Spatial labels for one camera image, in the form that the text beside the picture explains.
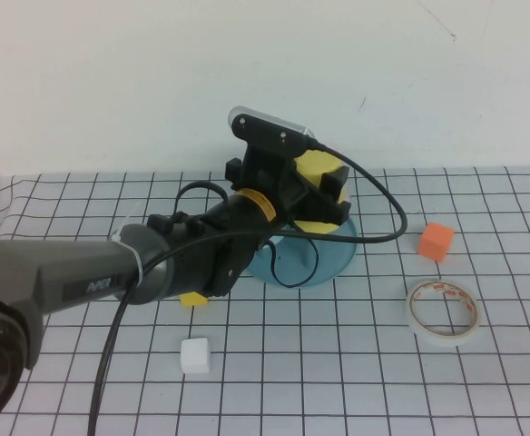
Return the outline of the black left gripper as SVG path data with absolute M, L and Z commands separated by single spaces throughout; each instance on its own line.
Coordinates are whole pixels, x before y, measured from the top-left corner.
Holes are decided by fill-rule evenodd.
M 225 179 L 234 191 L 251 189 L 262 194 L 281 220 L 293 218 L 297 226 L 341 226 L 348 218 L 351 203 L 345 165 L 320 178 L 320 188 L 297 170 L 295 159 L 303 148 L 285 145 L 248 144 L 244 157 L 225 164 Z

